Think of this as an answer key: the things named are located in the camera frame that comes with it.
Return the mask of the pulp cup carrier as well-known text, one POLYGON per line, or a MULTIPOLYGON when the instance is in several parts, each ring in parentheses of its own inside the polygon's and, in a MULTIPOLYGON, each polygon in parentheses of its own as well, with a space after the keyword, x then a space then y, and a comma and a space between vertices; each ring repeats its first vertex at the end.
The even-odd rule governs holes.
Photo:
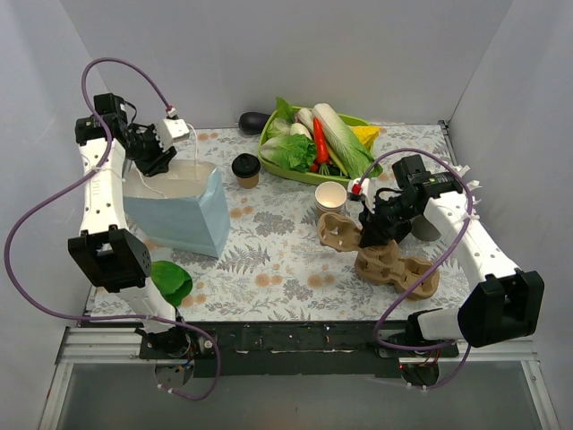
POLYGON ((359 249, 361 229, 347 216, 325 212, 317 224, 317 233, 322 245, 337 252, 353 252, 359 249))

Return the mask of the light blue paper bag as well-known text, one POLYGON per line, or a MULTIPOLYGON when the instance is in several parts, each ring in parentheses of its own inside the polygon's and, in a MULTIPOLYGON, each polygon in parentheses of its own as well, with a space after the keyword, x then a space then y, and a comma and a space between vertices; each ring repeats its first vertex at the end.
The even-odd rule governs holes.
POLYGON ((219 258, 230 218, 217 166, 208 161, 174 159, 166 173, 145 177, 126 172, 124 210, 153 243, 219 258))

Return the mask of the black cup lid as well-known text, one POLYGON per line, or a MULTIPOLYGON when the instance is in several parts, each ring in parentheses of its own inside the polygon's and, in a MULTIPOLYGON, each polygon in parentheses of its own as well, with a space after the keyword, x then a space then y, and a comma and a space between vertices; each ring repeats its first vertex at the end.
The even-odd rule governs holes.
POLYGON ((231 168, 236 177, 250 178, 260 173, 261 162, 250 153, 242 153, 235 157, 231 168))

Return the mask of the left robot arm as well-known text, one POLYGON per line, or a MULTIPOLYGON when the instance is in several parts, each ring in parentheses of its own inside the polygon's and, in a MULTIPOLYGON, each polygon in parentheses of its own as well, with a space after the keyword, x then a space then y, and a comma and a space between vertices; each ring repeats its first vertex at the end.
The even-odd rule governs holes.
POLYGON ((69 239, 68 252, 93 286, 121 297, 143 315, 137 332, 151 348, 179 358, 189 351, 191 338, 175 325, 179 313, 151 280, 150 252, 128 229, 123 195, 126 160, 152 177, 169 170, 176 150, 162 147, 155 125, 131 122, 129 105, 113 93, 100 94, 94 98, 94 114, 76 121, 75 137, 90 179, 80 233, 69 239))

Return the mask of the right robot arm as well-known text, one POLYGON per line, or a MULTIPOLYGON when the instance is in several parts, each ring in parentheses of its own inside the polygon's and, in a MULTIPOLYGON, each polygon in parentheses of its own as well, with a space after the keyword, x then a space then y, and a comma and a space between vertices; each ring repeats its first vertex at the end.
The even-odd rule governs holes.
POLYGON ((367 176, 348 187, 349 195, 363 202, 360 246, 402 239, 410 232, 412 219, 423 216, 449 243, 437 262, 454 256, 471 291, 457 308, 411 314, 397 348, 421 357, 457 340, 480 348, 534 334, 544 292, 541 276, 522 271, 495 244, 474 212, 472 191, 460 170, 445 166, 433 174, 424 166, 425 151, 404 154, 392 166, 397 196, 384 200, 370 193, 367 176))

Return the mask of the stack of pulp cup carriers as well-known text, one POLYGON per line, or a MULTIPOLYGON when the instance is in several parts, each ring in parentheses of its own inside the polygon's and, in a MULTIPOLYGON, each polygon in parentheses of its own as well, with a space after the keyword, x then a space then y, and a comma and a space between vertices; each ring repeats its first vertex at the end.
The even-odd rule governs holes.
POLYGON ((395 241, 385 246, 362 248, 355 259, 357 275, 376 285, 392 285, 402 294, 432 267, 421 257, 402 257, 395 241))

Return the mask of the stack of paper cups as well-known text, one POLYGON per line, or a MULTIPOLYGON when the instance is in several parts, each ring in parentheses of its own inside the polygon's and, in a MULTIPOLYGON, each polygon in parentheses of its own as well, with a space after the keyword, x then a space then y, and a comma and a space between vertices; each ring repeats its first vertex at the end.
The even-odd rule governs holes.
POLYGON ((314 192, 315 210, 320 218, 325 213, 343 214, 346 208, 346 188, 337 182, 324 182, 314 192))

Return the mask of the napa cabbage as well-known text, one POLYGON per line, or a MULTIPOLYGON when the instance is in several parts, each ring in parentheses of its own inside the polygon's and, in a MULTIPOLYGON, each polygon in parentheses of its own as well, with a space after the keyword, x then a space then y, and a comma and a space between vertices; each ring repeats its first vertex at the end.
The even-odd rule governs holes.
POLYGON ((325 139, 341 162, 349 178, 361 177, 374 162, 374 157, 360 142, 351 128, 327 103, 313 107, 312 115, 322 126, 325 139))

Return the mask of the yellow pepper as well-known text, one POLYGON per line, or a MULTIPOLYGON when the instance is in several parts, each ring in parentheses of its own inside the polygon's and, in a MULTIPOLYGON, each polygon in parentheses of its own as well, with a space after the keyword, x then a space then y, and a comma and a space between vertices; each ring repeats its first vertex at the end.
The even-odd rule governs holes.
POLYGON ((379 126, 360 125, 360 126, 351 126, 351 130, 353 131, 354 135, 357 137, 359 142, 365 147, 365 149, 371 151, 374 142, 378 139, 378 137, 381 134, 382 128, 379 126))

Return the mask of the dark purple eggplant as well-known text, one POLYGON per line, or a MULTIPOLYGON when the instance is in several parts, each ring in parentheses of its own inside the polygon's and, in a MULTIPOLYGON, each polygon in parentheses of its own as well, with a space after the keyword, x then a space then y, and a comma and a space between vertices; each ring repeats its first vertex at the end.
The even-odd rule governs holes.
POLYGON ((269 118, 269 114, 252 111, 245 112, 239 117, 238 127, 245 135, 261 134, 269 118))

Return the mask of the green plastic vegetable tray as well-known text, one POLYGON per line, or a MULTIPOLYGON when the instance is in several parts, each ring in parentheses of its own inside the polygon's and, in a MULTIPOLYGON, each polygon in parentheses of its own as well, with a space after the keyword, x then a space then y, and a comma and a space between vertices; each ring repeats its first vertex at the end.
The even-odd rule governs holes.
MULTIPOLYGON (((307 172, 299 172, 296 170, 289 170, 283 169, 280 166, 268 161, 262 156, 262 147, 265 142, 269 139, 269 129, 272 122, 278 117, 278 112, 273 111, 269 115, 269 119, 265 126, 261 130, 261 136, 259 139, 259 146, 258 146, 258 156, 261 161, 261 164, 272 174, 275 176, 280 176, 285 179, 294 180, 301 183, 306 183, 310 185, 319 185, 326 181, 334 181, 337 183, 342 184, 343 186, 347 186, 350 179, 347 176, 324 176, 318 173, 313 173, 310 171, 307 172)), ((371 125, 367 121, 363 120, 362 118, 349 116, 340 113, 339 117, 344 121, 344 123, 349 126, 350 128, 353 127, 373 127, 377 129, 378 133, 381 133, 382 126, 378 125, 371 125)))

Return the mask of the green lettuce head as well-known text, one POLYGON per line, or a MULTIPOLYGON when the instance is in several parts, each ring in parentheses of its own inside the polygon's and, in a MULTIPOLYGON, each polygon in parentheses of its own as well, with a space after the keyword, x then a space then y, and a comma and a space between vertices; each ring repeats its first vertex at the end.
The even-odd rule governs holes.
POLYGON ((276 136, 265 141, 260 155, 285 170, 308 172, 317 157, 314 141, 304 134, 276 136))

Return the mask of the green bok choy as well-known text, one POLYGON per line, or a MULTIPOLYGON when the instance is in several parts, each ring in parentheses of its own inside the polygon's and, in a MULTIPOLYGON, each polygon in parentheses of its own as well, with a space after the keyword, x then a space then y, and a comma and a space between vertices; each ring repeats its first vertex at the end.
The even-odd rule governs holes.
POLYGON ((174 307, 180 306, 192 291, 191 275, 173 262, 152 262, 151 280, 160 295, 174 307))

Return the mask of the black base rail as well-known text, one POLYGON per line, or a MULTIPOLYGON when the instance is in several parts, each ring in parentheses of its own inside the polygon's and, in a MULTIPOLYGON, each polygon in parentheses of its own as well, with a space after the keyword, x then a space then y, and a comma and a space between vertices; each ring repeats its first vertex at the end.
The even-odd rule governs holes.
POLYGON ((398 360, 425 360, 419 351, 386 349, 373 334, 375 323, 202 322, 217 342, 222 376, 362 374, 401 376, 398 360))

